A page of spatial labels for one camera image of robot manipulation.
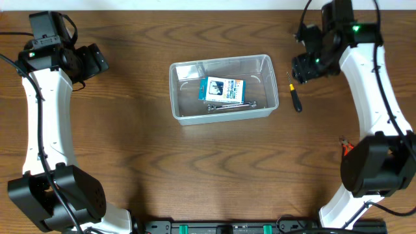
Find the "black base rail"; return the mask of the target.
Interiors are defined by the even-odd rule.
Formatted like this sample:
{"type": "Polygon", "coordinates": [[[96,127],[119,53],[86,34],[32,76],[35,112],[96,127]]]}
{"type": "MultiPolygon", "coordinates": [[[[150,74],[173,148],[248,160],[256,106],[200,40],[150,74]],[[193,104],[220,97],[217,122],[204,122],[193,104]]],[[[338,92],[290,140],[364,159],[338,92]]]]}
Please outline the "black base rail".
{"type": "Polygon", "coordinates": [[[158,220],[144,226],[145,234],[387,234],[383,221],[359,221],[352,229],[320,227],[314,220],[280,218],[274,222],[171,222],[158,220]]]}

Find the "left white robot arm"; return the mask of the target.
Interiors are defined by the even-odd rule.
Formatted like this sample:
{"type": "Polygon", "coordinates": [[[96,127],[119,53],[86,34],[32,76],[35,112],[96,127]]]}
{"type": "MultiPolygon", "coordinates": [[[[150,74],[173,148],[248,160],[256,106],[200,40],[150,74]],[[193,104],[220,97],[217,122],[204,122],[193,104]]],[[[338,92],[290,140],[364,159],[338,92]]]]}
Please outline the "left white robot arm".
{"type": "Polygon", "coordinates": [[[109,67],[98,46],[35,45],[13,66],[27,98],[28,146],[22,176],[8,182],[9,198],[42,232],[134,233],[131,213],[107,202],[73,149],[73,85],[109,67]]]}

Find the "blue white cardboard box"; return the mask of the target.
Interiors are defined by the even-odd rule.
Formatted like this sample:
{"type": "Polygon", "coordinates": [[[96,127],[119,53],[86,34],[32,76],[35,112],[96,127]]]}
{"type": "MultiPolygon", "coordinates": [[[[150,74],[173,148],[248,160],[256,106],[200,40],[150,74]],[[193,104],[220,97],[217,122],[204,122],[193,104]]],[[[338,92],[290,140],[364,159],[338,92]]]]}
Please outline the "blue white cardboard box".
{"type": "Polygon", "coordinates": [[[206,77],[200,82],[198,99],[221,103],[244,102],[246,81],[220,77],[206,77]]]}

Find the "red handled pliers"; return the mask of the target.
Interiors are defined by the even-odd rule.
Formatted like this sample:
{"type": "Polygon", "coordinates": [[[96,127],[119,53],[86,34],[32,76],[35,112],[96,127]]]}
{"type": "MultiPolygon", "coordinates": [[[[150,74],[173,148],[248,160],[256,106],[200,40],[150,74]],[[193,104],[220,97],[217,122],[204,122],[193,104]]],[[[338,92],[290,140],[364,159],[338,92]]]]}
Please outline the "red handled pliers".
{"type": "Polygon", "coordinates": [[[348,154],[348,152],[351,151],[354,148],[354,146],[344,136],[339,137],[339,143],[342,147],[342,156],[346,156],[348,154]]]}

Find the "clear plastic container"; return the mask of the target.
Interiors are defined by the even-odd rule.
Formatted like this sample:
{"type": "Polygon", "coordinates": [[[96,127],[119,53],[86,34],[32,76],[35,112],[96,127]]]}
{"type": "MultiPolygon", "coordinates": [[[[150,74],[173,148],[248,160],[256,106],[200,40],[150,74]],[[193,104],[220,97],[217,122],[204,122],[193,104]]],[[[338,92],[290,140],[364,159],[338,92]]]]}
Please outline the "clear plastic container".
{"type": "Polygon", "coordinates": [[[169,82],[172,114],[181,125],[262,118],[279,106],[268,55],[176,62],[169,82]]]}

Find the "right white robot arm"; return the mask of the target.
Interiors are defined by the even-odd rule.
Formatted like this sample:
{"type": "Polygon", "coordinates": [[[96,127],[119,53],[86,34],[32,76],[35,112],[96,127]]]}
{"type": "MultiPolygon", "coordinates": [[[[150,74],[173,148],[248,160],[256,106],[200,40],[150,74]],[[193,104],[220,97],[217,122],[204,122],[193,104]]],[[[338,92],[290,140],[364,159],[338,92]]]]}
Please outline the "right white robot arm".
{"type": "Polygon", "coordinates": [[[352,229],[358,218],[384,197],[405,189],[415,175],[415,134],[394,95],[385,50],[374,43],[348,46],[339,60],[356,106],[359,142],[341,161],[342,184],[319,211],[324,228],[352,229]]]}

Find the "black yellow screwdriver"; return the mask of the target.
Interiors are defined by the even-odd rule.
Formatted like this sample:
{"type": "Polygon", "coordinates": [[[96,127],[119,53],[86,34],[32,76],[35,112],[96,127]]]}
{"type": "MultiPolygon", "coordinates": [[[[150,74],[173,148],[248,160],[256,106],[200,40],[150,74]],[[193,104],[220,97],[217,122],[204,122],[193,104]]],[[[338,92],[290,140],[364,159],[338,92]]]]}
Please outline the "black yellow screwdriver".
{"type": "Polygon", "coordinates": [[[302,104],[300,102],[300,99],[298,97],[297,91],[291,81],[291,75],[289,73],[287,73],[287,78],[289,81],[289,87],[290,87],[290,93],[291,93],[291,97],[292,97],[292,104],[294,106],[294,109],[296,112],[302,112],[303,108],[302,108],[302,104]]]}

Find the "silver combination wrench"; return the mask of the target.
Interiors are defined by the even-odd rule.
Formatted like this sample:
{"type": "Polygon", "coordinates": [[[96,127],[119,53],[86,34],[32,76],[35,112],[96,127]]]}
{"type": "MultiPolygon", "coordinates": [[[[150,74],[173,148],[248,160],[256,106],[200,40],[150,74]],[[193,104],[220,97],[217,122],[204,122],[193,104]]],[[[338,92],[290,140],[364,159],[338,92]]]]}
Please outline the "silver combination wrench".
{"type": "Polygon", "coordinates": [[[237,109],[237,108],[242,108],[242,107],[256,107],[257,106],[257,102],[253,101],[253,102],[244,102],[244,103],[233,103],[233,104],[228,104],[228,105],[212,105],[209,104],[207,106],[207,111],[221,111],[221,110],[227,110],[227,109],[237,109]]]}

